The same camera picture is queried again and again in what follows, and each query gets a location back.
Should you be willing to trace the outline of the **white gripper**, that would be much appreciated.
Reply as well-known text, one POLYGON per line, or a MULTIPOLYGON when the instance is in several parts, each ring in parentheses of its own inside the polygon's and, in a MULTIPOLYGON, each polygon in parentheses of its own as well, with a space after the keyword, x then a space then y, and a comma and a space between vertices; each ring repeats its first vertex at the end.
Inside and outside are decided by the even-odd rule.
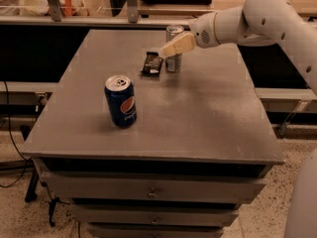
POLYGON ((197 46, 202 49, 220 45, 215 32, 215 12, 191 19, 188 23, 190 32, 182 33, 158 49, 161 58, 169 58, 192 51, 197 46))

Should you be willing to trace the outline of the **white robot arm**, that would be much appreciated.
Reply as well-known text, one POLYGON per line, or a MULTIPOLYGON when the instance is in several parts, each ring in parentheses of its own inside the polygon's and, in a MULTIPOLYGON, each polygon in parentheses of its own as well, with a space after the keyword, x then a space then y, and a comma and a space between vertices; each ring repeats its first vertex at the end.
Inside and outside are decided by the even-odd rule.
POLYGON ((158 50, 162 58, 227 43, 277 44, 317 93, 317 29, 303 21, 288 0, 246 0, 242 6, 190 20, 188 26, 188 33, 177 35, 158 50))

